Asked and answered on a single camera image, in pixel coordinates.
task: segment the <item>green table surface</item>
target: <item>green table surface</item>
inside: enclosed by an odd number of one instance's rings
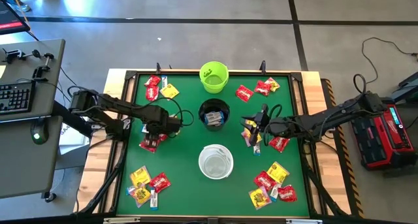
[[[144,83],[149,76],[140,76],[136,104],[146,104],[146,88]],[[180,92],[174,99],[183,110],[192,111],[195,122],[188,127],[182,127],[176,138],[162,142],[155,153],[148,152],[138,145],[143,139],[142,122],[133,122],[131,136],[127,149],[125,169],[123,171],[121,194],[119,197],[118,215],[155,215],[155,216],[297,216],[307,217],[308,205],[299,149],[295,138],[291,139],[283,153],[277,152],[271,146],[261,146],[261,156],[253,155],[253,148],[248,148],[241,136],[243,127],[241,116],[250,116],[260,111],[266,103],[270,108],[282,104],[281,116],[293,115],[289,83],[286,77],[277,76],[274,79],[280,89],[270,93],[268,97],[254,93],[245,103],[235,96],[235,91],[242,84],[253,90],[258,80],[265,81],[262,76],[230,76],[228,84],[218,94],[207,93],[198,75],[168,75],[168,81]],[[231,115],[224,128],[220,131],[208,131],[199,121],[198,109],[207,99],[218,98],[225,101],[231,109]],[[169,114],[178,111],[177,106],[166,99],[156,104],[168,110]],[[184,113],[184,122],[189,123],[191,116]],[[234,168],[228,178],[211,180],[199,169],[198,158],[203,147],[210,144],[226,146],[234,158]],[[254,208],[248,192],[257,189],[254,178],[263,170],[277,161],[285,167],[290,175],[283,185],[291,184],[296,192],[296,202],[278,200],[259,210]],[[151,177],[165,172],[171,186],[159,193],[157,211],[150,209],[150,202],[137,208],[135,201],[125,195],[126,187],[132,185],[130,173],[146,165]]]

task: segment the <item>mouse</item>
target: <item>mouse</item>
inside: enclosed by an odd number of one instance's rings
[[[38,145],[44,144],[48,140],[49,133],[45,118],[39,118],[32,123],[31,137],[33,142]]]

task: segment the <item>wooden table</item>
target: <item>wooden table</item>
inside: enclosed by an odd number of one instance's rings
[[[121,97],[122,89],[125,81],[125,72],[126,71],[147,71],[144,69],[110,69],[108,72],[106,84],[104,87],[104,93],[107,93],[113,97]],[[289,72],[289,71],[270,71],[270,72]],[[309,114],[315,114],[327,108],[325,103],[325,98],[323,94],[323,89],[321,87],[321,80],[319,77],[318,72],[301,72],[302,79],[303,79],[303,86],[305,92],[306,103],[308,106]],[[295,93],[299,93],[298,86],[296,82],[294,82]],[[128,93],[126,99],[131,99],[133,89],[133,83],[128,84]],[[298,111],[302,112],[302,105],[300,103],[300,97],[297,94],[297,103],[298,103]],[[116,117],[115,113],[108,113],[112,117]],[[94,144],[105,137],[105,132],[98,131],[94,134],[91,144]],[[335,147],[335,143],[331,139],[323,138],[323,141],[330,144],[331,146]],[[84,172],[82,176],[82,180],[80,182],[80,190],[78,192],[78,200],[80,203],[80,209],[83,209],[91,198],[96,194],[100,186],[102,185],[105,174],[106,174],[106,166],[108,163],[108,158],[110,154],[110,145],[111,141],[108,141],[100,146],[89,151],[88,158],[86,160],[86,165],[84,167]],[[115,162],[118,160],[119,152],[120,152],[121,145],[119,145],[117,152],[116,152],[116,159]],[[344,184],[343,174],[340,167],[340,161],[338,156],[327,148],[321,143],[317,144],[317,159],[319,164],[319,170],[321,173],[321,179],[323,182],[324,187],[330,193],[331,197],[334,201],[337,202],[339,207],[345,211],[346,213],[350,214],[350,206],[349,201],[347,198],[346,186]],[[112,183],[108,190],[108,198],[105,205],[105,212],[107,212],[110,208],[112,203],[112,197],[114,194],[115,188],[115,181]],[[313,201],[315,209],[317,213],[321,213],[320,205],[319,205],[319,197],[317,193],[317,189],[311,183],[312,194],[313,194]]]

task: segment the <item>keyboard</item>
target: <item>keyboard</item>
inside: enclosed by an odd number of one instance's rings
[[[0,85],[0,116],[30,112],[35,81]]]

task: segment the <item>gray floor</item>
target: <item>gray floor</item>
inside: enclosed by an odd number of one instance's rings
[[[240,18],[290,19],[287,0],[23,0],[32,6],[28,16],[88,16],[100,18]],[[301,20],[418,21],[418,0],[295,0]],[[40,39],[67,41],[63,68],[74,81],[102,90],[109,68],[199,68],[210,60],[231,69],[257,69],[265,59],[268,69],[300,70],[292,25],[233,24],[87,24],[31,22]],[[367,80],[374,72],[361,55],[361,42],[368,37],[392,40],[407,52],[418,52],[415,26],[319,26],[300,27],[310,71],[319,71],[333,85],[338,101],[354,97],[352,76]],[[3,35],[0,43],[32,40],[25,34]],[[379,71],[368,89],[389,95],[397,83],[417,70],[418,62],[400,54],[390,44],[371,40],[366,54]],[[61,78],[63,87],[70,82]],[[407,121],[418,112],[406,113]],[[418,176],[385,179],[367,172],[344,127],[351,162],[366,217],[393,221],[417,220]],[[54,185],[62,176],[56,172]],[[66,170],[57,186],[59,199],[46,204],[39,195],[0,200],[0,219],[69,214],[74,204],[80,169]]]

